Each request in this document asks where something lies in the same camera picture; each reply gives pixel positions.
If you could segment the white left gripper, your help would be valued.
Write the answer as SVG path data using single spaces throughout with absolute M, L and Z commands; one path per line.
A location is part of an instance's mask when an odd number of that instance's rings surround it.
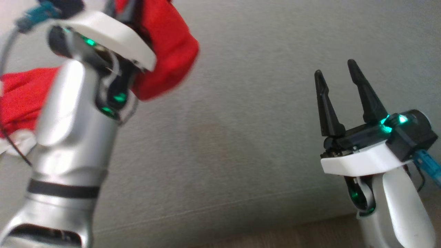
M 52 52 L 58 56 L 85 63 L 96 70 L 113 66 L 120 60 L 141 71 L 156 66 L 156 55 L 132 27 L 138 19 L 138 0 L 128 0 L 119 20 L 115 1 L 106 0 L 104 13 L 81 11 L 60 19 L 52 28 Z

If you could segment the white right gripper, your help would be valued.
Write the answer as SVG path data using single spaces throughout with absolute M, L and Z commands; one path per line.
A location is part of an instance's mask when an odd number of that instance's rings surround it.
M 365 123 L 346 131 L 339 122 L 331 100 L 329 87 L 321 70 L 314 73 L 321 134 L 325 152 L 321 154 L 324 173 L 339 176 L 370 176 L 385 173 L 409 163 L 401 161 L 389 149 L 386 141 L 392 129 L 380 123 L 388 112 L 355 60 L 347 61 L 353 83 L 357 86 Z

